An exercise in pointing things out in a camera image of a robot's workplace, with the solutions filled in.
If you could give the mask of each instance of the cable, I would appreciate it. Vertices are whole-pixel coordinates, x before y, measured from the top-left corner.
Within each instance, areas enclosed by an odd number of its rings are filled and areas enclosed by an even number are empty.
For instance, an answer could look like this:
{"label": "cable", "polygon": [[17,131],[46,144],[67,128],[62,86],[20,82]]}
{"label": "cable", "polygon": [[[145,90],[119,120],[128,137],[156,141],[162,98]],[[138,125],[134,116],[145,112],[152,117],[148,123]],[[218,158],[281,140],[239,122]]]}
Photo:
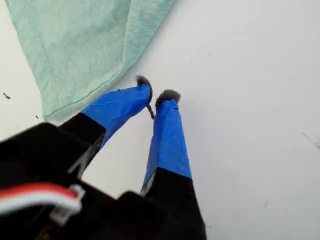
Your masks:
{"label": "cable", "polygon": [[81,210],[77,195],[52,183],[30,183],[0,190],[0,216],[35,205],[55,205],[74,213]]}

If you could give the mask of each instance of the blue painter's tape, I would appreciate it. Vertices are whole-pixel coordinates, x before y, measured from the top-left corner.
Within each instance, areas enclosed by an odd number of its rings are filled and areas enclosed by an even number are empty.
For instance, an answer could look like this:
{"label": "blue painter's tape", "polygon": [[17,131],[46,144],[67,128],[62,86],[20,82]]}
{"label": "blue painter's tape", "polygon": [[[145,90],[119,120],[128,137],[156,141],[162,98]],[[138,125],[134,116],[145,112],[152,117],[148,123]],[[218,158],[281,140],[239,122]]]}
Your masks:
{"label": "blue painter's tape", "polygon": [[143,185],[157,167],[192,178],[179,108],[174,99],[156,111]]}
{"label": "blue painter's tape", "polygon": [[149,103],[150,87],[136,87],[111,91],[88,105],[81,113],[106,128],[101,148],[129,118],[137,115]]}

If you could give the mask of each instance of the green fabric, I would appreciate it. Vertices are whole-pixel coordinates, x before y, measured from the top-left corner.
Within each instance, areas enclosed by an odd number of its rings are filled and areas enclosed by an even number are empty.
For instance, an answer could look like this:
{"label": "green fabric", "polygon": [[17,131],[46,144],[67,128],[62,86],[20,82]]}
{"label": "green fabric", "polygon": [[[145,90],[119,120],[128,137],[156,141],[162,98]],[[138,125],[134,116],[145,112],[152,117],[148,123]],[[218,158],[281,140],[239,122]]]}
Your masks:
{"label": "green fabric", "polygon": [[45,119],[106,92],[143,53],[173,2],[6,0]]}

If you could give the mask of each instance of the white surface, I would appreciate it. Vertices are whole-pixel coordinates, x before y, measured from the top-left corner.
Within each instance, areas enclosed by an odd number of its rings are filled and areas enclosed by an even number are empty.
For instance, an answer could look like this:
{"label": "white surface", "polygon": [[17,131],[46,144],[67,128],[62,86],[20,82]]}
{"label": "white surface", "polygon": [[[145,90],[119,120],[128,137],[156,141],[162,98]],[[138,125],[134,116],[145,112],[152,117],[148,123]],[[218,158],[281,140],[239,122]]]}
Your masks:
{"label": "white surface", "polygon": [[[154,98],[182,94],[192,175],[209,239],[320,237],[320,2],[178,0],[116,88],[146,75]],[[40,94],[0,1],[1,137],[38,120]],[[107,143],[84,179],[118,196],[139,191],[148,111]]]}

